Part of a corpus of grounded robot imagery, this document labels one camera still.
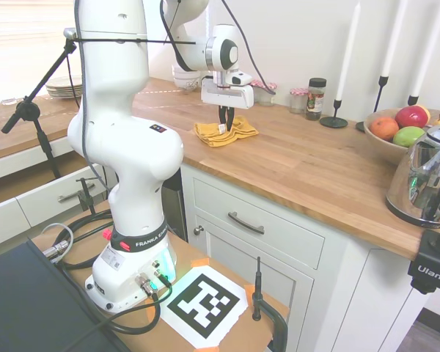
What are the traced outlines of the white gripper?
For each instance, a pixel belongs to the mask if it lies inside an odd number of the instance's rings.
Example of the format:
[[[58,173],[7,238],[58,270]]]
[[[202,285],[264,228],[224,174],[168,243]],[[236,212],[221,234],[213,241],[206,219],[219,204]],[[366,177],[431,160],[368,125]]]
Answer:
[[[213,79],[205,78],[201,84],[201,99],[203,103],[219,106],[220,123],[231,128],[235,117],[235,109],[250,109],[253,107],[254,90],[249,85],[221,88],[213,82]]]

